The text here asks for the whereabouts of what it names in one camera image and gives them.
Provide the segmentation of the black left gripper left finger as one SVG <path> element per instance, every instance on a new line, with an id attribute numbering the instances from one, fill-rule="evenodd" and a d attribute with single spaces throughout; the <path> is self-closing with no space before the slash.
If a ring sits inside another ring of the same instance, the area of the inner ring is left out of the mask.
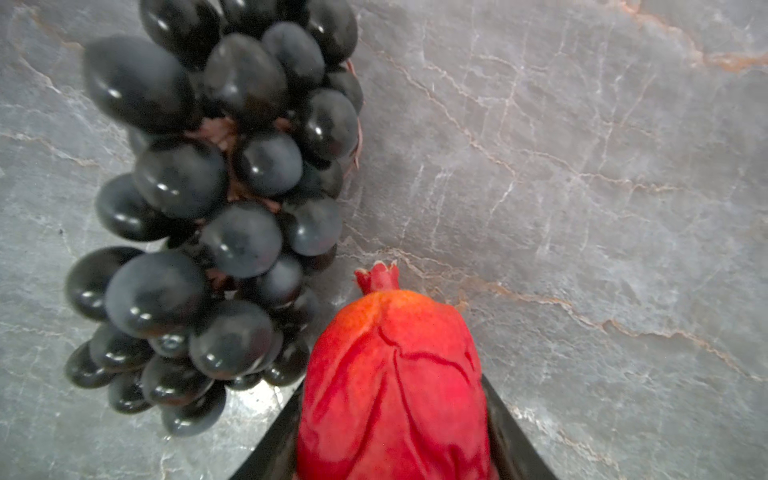
<path id="1" fill-rule="evenodd" d="M 296 447 L 304 384 L 301 383 L 231 480 L 297 479 Z"/>

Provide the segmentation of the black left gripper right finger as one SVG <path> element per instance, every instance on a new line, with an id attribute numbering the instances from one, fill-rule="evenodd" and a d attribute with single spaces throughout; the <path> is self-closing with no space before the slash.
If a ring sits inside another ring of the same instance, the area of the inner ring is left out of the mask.
<path id="1" fill-rule="evenodd" d="M 491 460 L 502 480 L 557 480 L 523 432 L 490 380 L 482 377 L 488 412 Z"/>

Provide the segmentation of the dark red wrinkled fruit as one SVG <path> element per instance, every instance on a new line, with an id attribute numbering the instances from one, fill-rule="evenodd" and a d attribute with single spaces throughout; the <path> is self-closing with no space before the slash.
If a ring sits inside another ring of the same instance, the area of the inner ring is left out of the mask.
<path id="1" fill-rule="evenodd" d="M 494 479 L 475 342 L 458 310 L 404 290 L 395 264 L 355 274 L 361 297 L 311 352 L 300 479 Z"/>

